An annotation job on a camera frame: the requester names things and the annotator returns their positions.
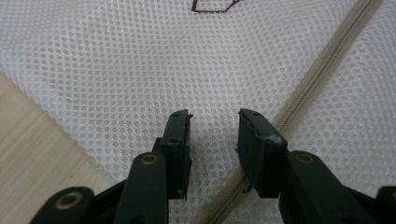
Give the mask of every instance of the wooden surface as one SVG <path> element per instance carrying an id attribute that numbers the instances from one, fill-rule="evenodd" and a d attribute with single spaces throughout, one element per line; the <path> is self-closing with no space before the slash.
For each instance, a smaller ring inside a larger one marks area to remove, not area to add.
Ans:
<path id="1" fill-rule="evenodd" d="M 28 223 L 54 193 L 113 182 L 70 137 L 0 74 L 0 223 Z"/>

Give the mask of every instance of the zipper teeth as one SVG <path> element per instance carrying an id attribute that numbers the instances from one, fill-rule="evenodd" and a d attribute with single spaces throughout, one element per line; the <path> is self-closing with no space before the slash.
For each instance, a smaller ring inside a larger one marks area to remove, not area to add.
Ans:
<path id="1" fill-rule="evenodd" d="M 338 54 L 341 51 L 341 48 L 345 45 L 347 39 L 351 35 L 353 28 L 357 25 L 360 18 L 365 14 L 365 12 L 368 10 L 370 5 L 374 1 L 375 0 L 366 1 L 365 4 L 363 4 L 361 9 L 359 10 L 359 12 L 353 17 L 351 22 L 347 25 L 346 29 L 344 29 L 343 33 L 341 33 L 340 36 L 337 38 L 337 40 L 334 43 L 334 47 L 331 49 L 328 56 L 323 61 L 319 70 L 309 80 L 307 85 L 304 87 L 304 90 L 300 93 L 299 97 L 291 106 L 291 108 L 288 110 L 288 112 L 283 117 L 283 119 L 279 122 L 278 125 L 276 125 L 276 129 L 280 133 L 284 133 L 289 128 L 291 122 L 297 116 L 301 108 L 304 106 L 304 103 L 307 101 L 312 91 L 319 84 L 319 82 L 322 80 L 326 72 L 329 70 L 332 63 L 337 58 Z M 249 181 L 246 175 L 242 174 L 240 178 L 238 178 L 237 181 L 234 182 L 233 187 L 227 191 L 225 196 L 222 197 L 221 200 L 219 200 L 216 203 L 215 209 L 213 209 L 210 212 L 210 214 L 205 217 L 203 223 L 205 224 L 217 223 L 219 219 L 225 215 L 224 212 L 226 212 L 229 209 L 229 207 L 233 204 L 233 201 L 238 197 L 238 195 L 244 191 L 244 188 L 246 186 L 246 184 L 244 183 L 248 184 Z"/>
<path id="2" fill-rule="evenodd" d="M 362 6 L 360 12 L 353 18 L 353 20 L 348 25 L 348 27 L 340 35 L 340 37 L 338 37 L 338 39 L 336 40 L 336 42 L 334 44 L 334 47 L 332 48 L 332 51 L 326 57 L 326 59 L 324 60 L 323 64 L 319 68 L 319 70 L 311 78 L 309 83 L 304 88 L 303 92 L 299 95 L 297 100 L 294 102 L 294 104 L 289 109 L 286 116 L 280 121 L 280 123 L 277 127 L 277 129 L 280 133 L 284 133 L 289 128 L 293 119 L 297 116 L 297 114 L 299 113 L 301 108 L 304 106 L 306 100 L 309 98 L 312 91 L 316 88 L 316 86 L 322 80 L 322 78 L 324 77 L 326 72 L 329 70 L 329 68 L 332 65 L 332 63 L 334 62 L 334 60 L 337 58 L 341 48 L 345 45 L 350 34 L 352 33 L 353 28 L 356 26 L 356 24 L 358 23 L 360 18 L 364 15 L 364 13 L 367 11 L 367 9 L 370 7 L 370 5 L 373 2 L 374 2 L 374 0 L 368 0 Z"/>
<path id="3" fill-rule="evenodd" d="M 233 203 L 233 201 L 240 195 L 245 186 L 248 184 L 248 179 L 245 174 L 241 176 L 234 184 L 233 187 L 227 192 L 227 194 L 221 198 L 221 200 L 216 204 L 215 209 L 205 218 L 204 223 L 217 223 L 219 219 L 227 211 L 228 207 Z"/>

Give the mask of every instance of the beige zipper tape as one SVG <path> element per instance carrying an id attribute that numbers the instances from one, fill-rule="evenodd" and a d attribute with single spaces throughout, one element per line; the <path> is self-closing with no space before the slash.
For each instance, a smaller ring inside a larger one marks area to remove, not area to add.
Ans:
<path id="1" fill-rule="evenodd" d="M 300 85 L 272 122 L 286 139 L 327 85 L 352 43 L 373 17 L 382 0 L 359 0 L 346 15 L 330 42 L 314 61 Z M 194 224 L 221 223 L 247 195 L 249 181 L 241 167 L 194 219 Z"/>

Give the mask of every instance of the metal grommet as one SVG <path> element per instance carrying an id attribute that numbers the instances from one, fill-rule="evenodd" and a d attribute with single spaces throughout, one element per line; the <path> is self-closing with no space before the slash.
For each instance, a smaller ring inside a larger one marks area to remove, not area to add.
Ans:
<path id="1" fill-rule="evenodd" d="M 150 154 L 142 158 L 142 163 L 146 165 L 150 165 L 157 162 L 157 160 L 158 160 L 157 156 Z"/>
<path id="2" fill-rule="evenodd" d="M 300 153 L 296 155 L 296 159 L 297 161 L 303 162 L 303 163 L 313 163 L 314 162 L 314 158 L 311 157 L 308 154 L 304 154 L 304 153 Z"/>
<path id="3" fill-rule="evenodd" d="M 62 198 L 56 201 L 55 207 L 59 210 L 69 209 L 81 202 L 82 194 L 78 191 L 72 191 L 65 194 Z"/>

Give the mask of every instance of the brown stitching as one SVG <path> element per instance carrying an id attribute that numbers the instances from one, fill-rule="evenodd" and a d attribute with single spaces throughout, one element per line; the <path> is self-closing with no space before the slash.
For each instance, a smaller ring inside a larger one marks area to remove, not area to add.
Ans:
<path id="1" fill-rule="evenodd" d="M 224 10 L 197 10 L 198 0 L 194 0 L 192 2 L 191 11 L 198 12 L 198 13 L 226 13 L 228 11 L 228 9 L 235 6 L 238 2 L 241 2 L 241 1 L 242 0 L 233 0 L 233 2 Z"/>

